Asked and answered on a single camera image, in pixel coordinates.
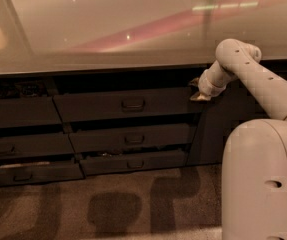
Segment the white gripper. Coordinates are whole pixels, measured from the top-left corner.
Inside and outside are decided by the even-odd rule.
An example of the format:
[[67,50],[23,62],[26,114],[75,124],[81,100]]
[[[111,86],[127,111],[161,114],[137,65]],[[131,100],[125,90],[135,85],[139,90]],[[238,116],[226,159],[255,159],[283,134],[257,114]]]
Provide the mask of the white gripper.
[[218,87],[210,81],[210,70],[206,69],[200,78],[194,78],[189,82],[189,86],[198,86],[199,92],[194,93],[190,100],[193,102],[210,101],[212,97],[217,97],[226,87]]

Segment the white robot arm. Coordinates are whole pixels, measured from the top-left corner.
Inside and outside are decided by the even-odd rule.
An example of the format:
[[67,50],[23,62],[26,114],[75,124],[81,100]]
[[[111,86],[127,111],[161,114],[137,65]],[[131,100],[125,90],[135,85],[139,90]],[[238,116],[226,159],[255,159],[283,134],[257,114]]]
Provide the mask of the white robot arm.
[[238,79],[267,113],[239,125],[222,162],[222,240],[287,240],[287,81],[260,64],[261,50],[225,39],[196,80],[209,101]]

